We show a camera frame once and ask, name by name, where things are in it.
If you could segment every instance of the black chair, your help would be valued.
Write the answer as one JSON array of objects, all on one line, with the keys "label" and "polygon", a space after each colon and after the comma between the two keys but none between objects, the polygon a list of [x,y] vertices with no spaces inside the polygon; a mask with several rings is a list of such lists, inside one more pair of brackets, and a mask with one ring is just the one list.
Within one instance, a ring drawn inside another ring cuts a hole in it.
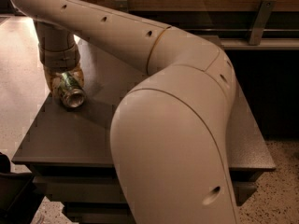
[{"label": "black chair", "polygon": [[44,195],[31,173],[10,172],[8,157],[0,153],[0,224],[30,224]]}]

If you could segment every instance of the can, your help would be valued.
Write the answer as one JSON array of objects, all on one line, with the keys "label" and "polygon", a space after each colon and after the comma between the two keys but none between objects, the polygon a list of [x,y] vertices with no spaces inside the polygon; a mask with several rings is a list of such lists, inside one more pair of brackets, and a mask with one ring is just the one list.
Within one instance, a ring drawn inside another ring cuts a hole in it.
[{"label": "can", "polygon": [[69,108],[81,106],[86,99],[85,91],[69,72],[62,73],[58,94],[64,106]]}]

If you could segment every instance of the floor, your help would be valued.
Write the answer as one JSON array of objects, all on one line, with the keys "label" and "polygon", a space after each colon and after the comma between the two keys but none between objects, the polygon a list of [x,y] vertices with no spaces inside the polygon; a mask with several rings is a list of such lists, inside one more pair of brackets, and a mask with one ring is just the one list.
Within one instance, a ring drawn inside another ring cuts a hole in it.
[{"label": "floor", "polygon": [[[49,91],[38,60],[32,21],[11,17],[0,23],[0,39],[0,152],[12,158]],[[241,223],[297,224],[299,140],[266,143],[277,169],[258,179],[258,190],[239,208]],[[12,171],[28,170],[12,165]],[[62,209],[61,203],[45,198],[32,224],[70,224]]]}]

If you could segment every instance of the terrazzo floor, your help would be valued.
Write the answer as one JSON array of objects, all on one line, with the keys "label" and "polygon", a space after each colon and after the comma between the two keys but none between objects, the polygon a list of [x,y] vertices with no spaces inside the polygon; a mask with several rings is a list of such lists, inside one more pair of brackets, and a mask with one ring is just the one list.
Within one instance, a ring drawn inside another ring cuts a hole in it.
[{"label": "terrazzo floor", "polygon": [[[48,95],[38,60],[32,21],[11,17],[0,24],[0,152],[13,157]],[[264,173],[258,190],[239,208],[242,224],[299,223],[299,140],[271,140],[266,144],[277,169]],[[12,165],[12,172],[26,172]],[[45,198],[32,224],[70,224],[61,203]]]}]

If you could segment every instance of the white robotic arm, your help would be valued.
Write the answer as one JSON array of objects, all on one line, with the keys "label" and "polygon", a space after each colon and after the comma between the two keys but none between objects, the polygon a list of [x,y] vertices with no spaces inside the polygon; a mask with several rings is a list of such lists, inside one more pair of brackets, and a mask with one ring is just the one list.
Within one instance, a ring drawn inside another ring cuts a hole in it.
[{"label": "white robotic arm", "polygon": [[12,0],[152,75],[121,101],[110,144],[137,224],[239,223],[225,131],[235,72],[196,35],[79,0]]}]

